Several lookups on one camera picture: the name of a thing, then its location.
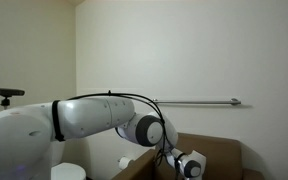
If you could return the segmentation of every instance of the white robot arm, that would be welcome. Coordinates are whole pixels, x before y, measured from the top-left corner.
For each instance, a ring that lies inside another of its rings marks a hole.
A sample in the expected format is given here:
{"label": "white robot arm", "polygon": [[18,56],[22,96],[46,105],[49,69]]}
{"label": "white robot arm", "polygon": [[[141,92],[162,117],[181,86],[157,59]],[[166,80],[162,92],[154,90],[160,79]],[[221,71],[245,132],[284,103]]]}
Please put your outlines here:
{"label": "white robot arm", "polygon": [[50,143],[111,128],[141,146],[157,146],[188,179],[199,179],[206,158],[175,149],[177,132],[158,113],[135,113],[124,97],[92,97],[28,105],[0,112],[0,179],[50,179]]}

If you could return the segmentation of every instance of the white cylinder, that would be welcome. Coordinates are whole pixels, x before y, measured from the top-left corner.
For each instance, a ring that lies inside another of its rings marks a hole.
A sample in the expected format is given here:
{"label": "white cylinder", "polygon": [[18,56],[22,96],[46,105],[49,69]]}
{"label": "white cylinder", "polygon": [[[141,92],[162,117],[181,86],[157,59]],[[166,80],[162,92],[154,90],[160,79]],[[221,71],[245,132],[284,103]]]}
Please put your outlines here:
{"label": "white cylinder", "polygon": [[120,159],[120,162],[118,163],[118,167],[123,170],[125,169],[128,165],[130,165],[132,162],[134,162],[134,160],[129,159],[127,157],[122,157]]}

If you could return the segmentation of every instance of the wall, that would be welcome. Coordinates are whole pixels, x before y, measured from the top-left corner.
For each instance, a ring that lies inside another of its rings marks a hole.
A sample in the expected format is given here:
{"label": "wall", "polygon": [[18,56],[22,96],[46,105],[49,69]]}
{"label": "wall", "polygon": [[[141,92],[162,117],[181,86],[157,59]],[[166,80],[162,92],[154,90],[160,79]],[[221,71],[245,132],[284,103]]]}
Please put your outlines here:
{"label": "wall", "polygon": [[63,0],[0,0],[0,87],[26,92],[12,97],[11,106],[74,96],[75,76],[75,7]]}
{"label": "wall", "polygon": [[[245,167],[288,179],[288,1],[85,1],[76,23],[78,94],[238,98],[239,107],[162,110],[180,132],[240,140]],[[119,158],[146,150],[114,131],[86,141],[94,179],[110,179]]]}

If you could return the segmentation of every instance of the metal rod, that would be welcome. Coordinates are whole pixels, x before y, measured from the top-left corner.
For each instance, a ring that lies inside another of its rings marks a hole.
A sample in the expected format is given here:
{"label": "metal rod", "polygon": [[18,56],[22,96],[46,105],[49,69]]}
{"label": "metal rod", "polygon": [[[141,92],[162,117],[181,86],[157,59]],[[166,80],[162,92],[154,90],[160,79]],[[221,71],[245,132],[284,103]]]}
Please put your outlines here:
{"label": "metal rod", "polygon": [[230,104],[232,106],[241,104],[241,101],[232,98],[230,101],[170,101],[153,99],[156,104]]}

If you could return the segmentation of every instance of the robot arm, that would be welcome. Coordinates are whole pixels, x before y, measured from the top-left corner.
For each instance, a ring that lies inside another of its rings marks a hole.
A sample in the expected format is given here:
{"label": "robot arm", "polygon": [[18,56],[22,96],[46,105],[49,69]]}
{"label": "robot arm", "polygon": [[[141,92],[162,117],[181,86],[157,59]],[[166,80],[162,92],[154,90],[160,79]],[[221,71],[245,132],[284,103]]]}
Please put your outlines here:
{"label": "robot arm", "polygon": [[205,157],[195,152],[183,155],[175,149],[177,132],[167,118],[155,112],[137,114],[127,98],[95,97],[1,111],[0,179],[48,179],[51,141],[83,138],[112,128],[128,141],[162,149],[167,162],[186,178],[202,177]]}

